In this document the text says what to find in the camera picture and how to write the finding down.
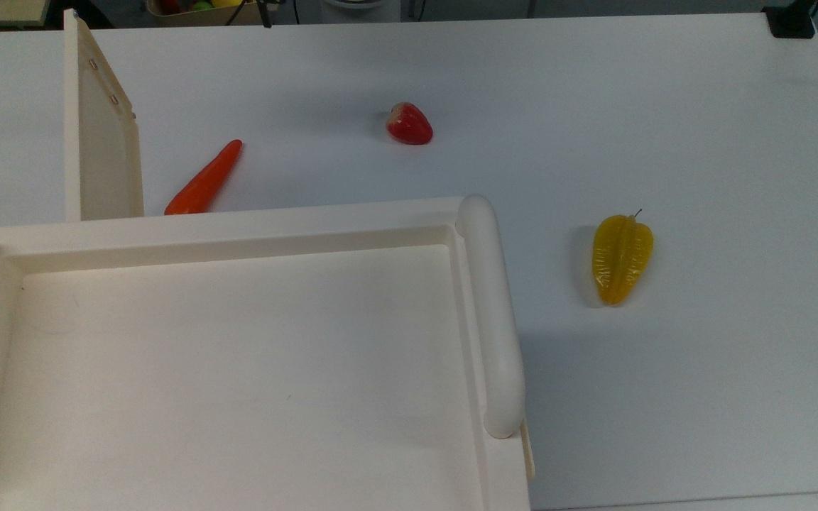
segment plastic vegetable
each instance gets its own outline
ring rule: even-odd
[[[652,256],[652,230],[636,223],[636,214],[605,218],[595,231],[591,274],[605,304],[619,304],[627,298]]]
[[[204,213],[223,187],[229,173],[236,166],[241,152],[241,140],[233,140],[220,151],[214,161],[198,172],[163,211],[163,214]]]
[[[429,143],[435,135],[425,114],[412,103],[397,103],[390,109],[387,131],[396,140],[409,145]]]

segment white table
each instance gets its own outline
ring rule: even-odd
[[[97,33],[159,214],[482,193],[523,342],[534,508],[818,491],[818,38],[760,14]],[[61,33],[0,33],[0,224],[62,220]],[[390,142],[414,101],[435,139]],[[623,307],[591,233],[655,231]]]

